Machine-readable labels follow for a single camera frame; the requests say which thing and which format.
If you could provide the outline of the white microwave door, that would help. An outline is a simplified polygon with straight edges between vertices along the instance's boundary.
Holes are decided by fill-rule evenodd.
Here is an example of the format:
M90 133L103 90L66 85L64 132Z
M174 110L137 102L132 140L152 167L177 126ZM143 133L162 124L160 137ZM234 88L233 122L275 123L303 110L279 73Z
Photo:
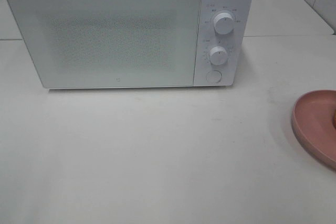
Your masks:
M193 84L200 0L8 0L43 87Z

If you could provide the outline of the pink round plate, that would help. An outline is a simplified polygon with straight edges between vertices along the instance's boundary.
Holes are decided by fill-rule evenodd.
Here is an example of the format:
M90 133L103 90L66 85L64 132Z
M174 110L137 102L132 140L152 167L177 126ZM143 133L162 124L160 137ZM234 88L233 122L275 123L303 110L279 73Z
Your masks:
M335 170L335 91L314 90L295 102L291 114L293 133L300 145L323 165Z

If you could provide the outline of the white microwave knob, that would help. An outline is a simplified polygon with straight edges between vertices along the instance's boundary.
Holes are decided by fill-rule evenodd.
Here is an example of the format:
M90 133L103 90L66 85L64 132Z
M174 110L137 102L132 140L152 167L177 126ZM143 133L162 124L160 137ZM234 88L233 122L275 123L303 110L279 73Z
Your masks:
M219 35L229 34L234 29L235 17L228 10L217 13L213 18L213 26Z
M209 60L212 65L215 65L215 66L223 65L228 60L228 52L222 46L213 47L209 51Z

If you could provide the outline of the round white door-release button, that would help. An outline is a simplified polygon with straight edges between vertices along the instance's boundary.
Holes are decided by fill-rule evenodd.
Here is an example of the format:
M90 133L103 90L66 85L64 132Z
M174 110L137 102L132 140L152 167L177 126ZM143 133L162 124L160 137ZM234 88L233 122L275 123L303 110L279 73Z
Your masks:
M207 73L206 75L206 80L209 83L219 83L222 79L222 74L220 71L217 70L212 70Z

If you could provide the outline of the lower white microwave knob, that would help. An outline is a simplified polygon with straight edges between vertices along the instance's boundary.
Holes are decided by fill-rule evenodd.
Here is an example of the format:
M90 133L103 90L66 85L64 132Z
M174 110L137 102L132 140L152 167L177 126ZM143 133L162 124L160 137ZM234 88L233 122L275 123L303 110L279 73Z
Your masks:
M209 51L209 60L212 65L215 65L215 66L223 65L228 60L228 52L222 46L213 47Z

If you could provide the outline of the upper white microwave knob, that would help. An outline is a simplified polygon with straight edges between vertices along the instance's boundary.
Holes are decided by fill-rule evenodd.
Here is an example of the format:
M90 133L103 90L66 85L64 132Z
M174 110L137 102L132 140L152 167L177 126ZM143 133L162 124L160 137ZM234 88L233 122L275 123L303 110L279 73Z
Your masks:
M229 34L234 29L235 17L228 10L217 13L213 18L213 26L219 35Z

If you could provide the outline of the burger with lettuce and tomato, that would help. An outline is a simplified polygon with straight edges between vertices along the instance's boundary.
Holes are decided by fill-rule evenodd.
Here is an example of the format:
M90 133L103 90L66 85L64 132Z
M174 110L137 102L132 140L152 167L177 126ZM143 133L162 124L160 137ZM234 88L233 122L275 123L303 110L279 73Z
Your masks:
M334 128L336 129L336 111L333 114L332 123L333 123Z

